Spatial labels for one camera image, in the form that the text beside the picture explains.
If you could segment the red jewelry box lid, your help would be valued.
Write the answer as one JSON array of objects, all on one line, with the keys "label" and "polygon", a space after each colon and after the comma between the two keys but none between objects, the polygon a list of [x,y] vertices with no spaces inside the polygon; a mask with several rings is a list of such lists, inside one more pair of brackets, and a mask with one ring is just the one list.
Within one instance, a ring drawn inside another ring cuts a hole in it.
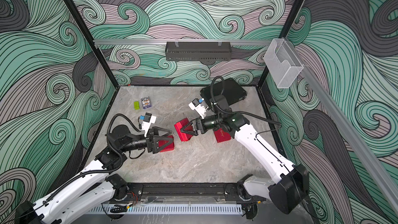
[{"label": "red jewelry box lid", "polygon": [[221,128],[214,130],[214,136],[217,143],[222,143],[231,140],[231,136],[223,131]]}]

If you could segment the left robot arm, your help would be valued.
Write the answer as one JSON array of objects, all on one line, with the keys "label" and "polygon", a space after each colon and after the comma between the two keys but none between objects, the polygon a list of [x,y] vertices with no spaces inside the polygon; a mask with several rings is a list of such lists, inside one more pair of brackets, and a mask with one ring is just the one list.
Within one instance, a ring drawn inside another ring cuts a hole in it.
[{"label": "left robot arm", "polygon": [[174,141],[171,130],[154,126],[154,115],[147,113],[139,120],[136,127],[127,116],[116,114],[107,128],[107,145],[94,160],[50,194],[20,204],[11,223],[71,224],[104,202],[124,201],[129,187],[116,172],[127,159],[125,153],[159,153]]}]

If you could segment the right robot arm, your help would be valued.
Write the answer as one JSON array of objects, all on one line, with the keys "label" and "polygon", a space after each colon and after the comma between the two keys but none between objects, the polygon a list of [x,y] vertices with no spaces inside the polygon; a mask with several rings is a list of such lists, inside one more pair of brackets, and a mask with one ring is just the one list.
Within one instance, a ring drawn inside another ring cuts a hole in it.
[{"label": "right robot arm", "polygon": [[248,117],[254,117],[277,125],[273,121],[245,111],[233,111],[223,93],[215,94],[216,80],[220,80],[224,90],[226,82],[223,77],[215,77],[210,84],[209,108],[213,115],[206,114],[204,99],[195,98],[189,107],[200,116],[180,128],[181,133],[191,136],[204,134],[208,130],[222,129],[231,138],[242,144],[265,168],[271,180],[248,174],[236,187],[237,195],[242,201],[252,205],[254,198],[269,199],[284,214],[290,214],[309,194],[309,171],[302,165],[296,165],[261,137]]}]

